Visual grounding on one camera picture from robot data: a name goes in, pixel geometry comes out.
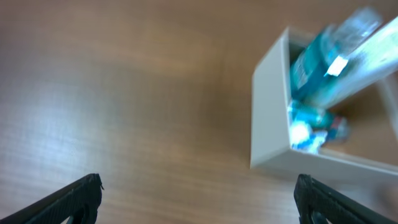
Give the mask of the red green toothpaste tube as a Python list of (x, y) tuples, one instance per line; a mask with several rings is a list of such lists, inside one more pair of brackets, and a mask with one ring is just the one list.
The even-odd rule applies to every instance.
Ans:
[(327, 141), (344, 141), (350, 134), (347, 119), (327, 110), (294, 100), (290, 103), (288, 112), (294, 121), (304, 121), (315, 131), (326, 131)]

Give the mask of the blue mouthwash bottle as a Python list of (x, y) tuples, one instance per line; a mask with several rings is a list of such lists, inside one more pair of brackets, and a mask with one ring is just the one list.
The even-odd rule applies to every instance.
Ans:
[(381, 24), (382, 16), (377, 11), (362, 7), (341, 24), (326, 26), (290, 66), (292, 98), (303, 101), (338, 77), (350, 54)]

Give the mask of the blue white toothbrush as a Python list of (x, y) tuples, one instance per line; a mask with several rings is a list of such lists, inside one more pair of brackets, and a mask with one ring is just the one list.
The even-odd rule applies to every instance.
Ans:
[(292, 149), (318, 154), (319, 148), (326, 142), (327, 131), (315, 131), (293, 140)]

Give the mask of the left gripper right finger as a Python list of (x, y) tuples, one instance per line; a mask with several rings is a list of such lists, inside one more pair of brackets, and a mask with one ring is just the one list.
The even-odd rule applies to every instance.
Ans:
[(294, 199), (300, 224), (397, 224), (307, 174), (297, 177)]

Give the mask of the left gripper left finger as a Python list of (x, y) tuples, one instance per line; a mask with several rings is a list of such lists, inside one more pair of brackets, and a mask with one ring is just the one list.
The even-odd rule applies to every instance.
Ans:
[(2, 218), (2, 224), (94, 224), (102, 201), (99, 174), (88, 174), (45, 198)]

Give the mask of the white lotion tube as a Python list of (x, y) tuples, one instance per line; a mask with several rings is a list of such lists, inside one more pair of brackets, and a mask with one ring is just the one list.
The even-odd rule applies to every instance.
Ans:
[(318, 108), (330, 108), (396, 71), (397, 18), (394, 18), (353, 52), (353, 58), (338, 78), (305, 102)]

